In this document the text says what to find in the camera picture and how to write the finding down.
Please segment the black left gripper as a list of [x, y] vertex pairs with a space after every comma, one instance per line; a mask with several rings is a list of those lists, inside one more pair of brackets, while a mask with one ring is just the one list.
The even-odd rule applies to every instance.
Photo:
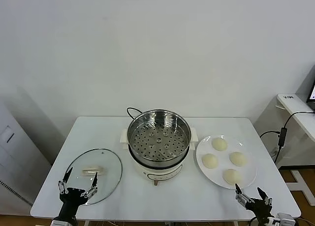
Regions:
[[62, 180], [58, 181], [60, 191], [60, 200], [71, 206], [80, 206], [86, 203], [86, 198], [91, 198], [97, 193], [97, 173], [93, 178], [92, 185], [89, 190], [67, 188], [66, 184], [69, 180], [73, 167], [66, 171]]

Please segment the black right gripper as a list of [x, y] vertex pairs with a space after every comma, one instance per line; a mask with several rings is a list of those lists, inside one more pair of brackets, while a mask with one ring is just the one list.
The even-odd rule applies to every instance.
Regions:
[[241, 204], [244, 208], [252, 211], [257, 220], [267, 220], [270, 217], [273, 217], [271, 214], [272, 210], [272, 198], [269, 198], [260, 187], [257, 187], [257, 191], [261, 199], [250, 198], [246, 194], [242, 193], [238, 184], [235, 183], [235, 199]]

